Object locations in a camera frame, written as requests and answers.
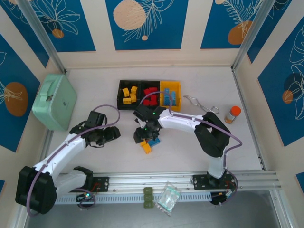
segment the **red block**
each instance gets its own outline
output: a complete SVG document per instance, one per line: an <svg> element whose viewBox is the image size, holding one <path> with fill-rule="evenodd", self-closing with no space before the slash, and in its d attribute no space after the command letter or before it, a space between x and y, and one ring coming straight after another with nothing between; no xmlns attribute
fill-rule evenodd
<svg viewBox="0 0 304 228"><path fill-rule="evenodd" d="M152 101L156 101L156 99L157 99L157 95L151 95L151 100Z"/></svg>
<svg viewBox="0 0 304 228"><path fill-rule="evenodd" d="M145 89L143 92L144 92L145 95L148 95L148 94L151 93L150 89Z"/></svg>
<svg viewBox="0 0 304 228"><path fill-rule="evenodd" d="M149 106L149 104L150 104L150 101L148 99L144 99L143 105L144 106Z"/></svg>
<svg viewBox="0 0 304 228"><path fill-rule="evenodd" d="M157 106L157 101L150 101L150 106Z"/></svg>
<svg viewBox="0 0 304 228"><path fill-rule="evenodd" d="M156 87L150 87L149 89L150 89L150 92L151 92L151 93L157 92L157 91L158 91Z"/></svg>

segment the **case handle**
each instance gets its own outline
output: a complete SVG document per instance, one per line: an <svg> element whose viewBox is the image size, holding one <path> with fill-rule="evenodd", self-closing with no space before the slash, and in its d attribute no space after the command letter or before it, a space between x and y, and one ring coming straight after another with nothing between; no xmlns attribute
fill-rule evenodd
<svg viewBox="0 0 304 228"><path fill-rule="evenodd" d="M39 94L41 96L41 100L46 100L48 98L48 90L50 89L53 82L54 81L46 81L45 83L43 83Z"/></svg>

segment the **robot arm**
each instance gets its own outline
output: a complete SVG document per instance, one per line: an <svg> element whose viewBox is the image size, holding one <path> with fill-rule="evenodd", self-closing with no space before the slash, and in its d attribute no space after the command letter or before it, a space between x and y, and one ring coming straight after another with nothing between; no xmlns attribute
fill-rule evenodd
<svg viewBox="0 0 304 228"><path fill-rule="evenodd" d="M57 197L60 197L75 188L91 189L93 184L93 172L82 167L76 167L70 173L59 176L63 168L87 146L92 146L95 142L97 146L103 147L107 142L120 137L117 127L107 127L105 129L95 129L68 143L78 134L106 124L107 118L104 114L91 111L87 121L72 128L70 134L64 142L54 150L46 159L42 160L34 167L25 166L19 173L16 202L26 206L29 188L34 177L43 165L47 165L39 175L30 198L30 208L45 214L55 204Z"/></svg>
<svg viewBox="0 0 304 228"><path fill-rule="evenodd" d="M196 120L207 121L230 132L214 113L207 112L204 116L193 116L175 112L170 113L164 107L157 107L153 111L144 105L140 105L136 108L134 115L138 118L136 121L141 126L134 133L136 143L140 143L144 139L155 139L161 128L172 128L193 133L196 135L203 151L209 156L208 174L215 179L220 179L223 176L225 172L223 151L229 144L229 136L214 128L209 131L210 126Z"/></svg>

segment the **clear plastic bag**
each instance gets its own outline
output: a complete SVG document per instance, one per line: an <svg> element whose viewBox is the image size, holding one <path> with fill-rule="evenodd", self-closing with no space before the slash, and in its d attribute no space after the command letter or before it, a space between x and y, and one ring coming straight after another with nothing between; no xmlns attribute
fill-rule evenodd
<svg viewBox="0 0 304 228"><path fill-rule="evenodd" d="M160 198L155 203L155 206L168 216L171 216L171 212L181 196L180 193L181 192L178 191L176 187L167 182L164 190L161 192Z"/></svg>

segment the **green block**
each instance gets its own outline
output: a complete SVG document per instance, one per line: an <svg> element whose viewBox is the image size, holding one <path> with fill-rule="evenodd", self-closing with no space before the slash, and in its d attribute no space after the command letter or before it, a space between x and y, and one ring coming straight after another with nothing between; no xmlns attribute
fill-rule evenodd
<svg viewBox="0 0 304 228"><path fill-rule="evenodd" d="M143 195L144 201L153 201L153 195L152 194L144 194Z"/></svg>
<svg viewBox="0 0 304 228"><path fill-rule="evenodd" d="M153 208L153 207L154 207L154 204L153 204L152 201L145 201L145 202L143 203L143 207L146 208L146 209L148 209L148 208Z"/></svg>
<svg viewBox="0 0 304 228"><path fill-rule="evenodd" d="M152 187L145 187L143 189L144 194L152 194L153 193L153 188Z"/></svg>

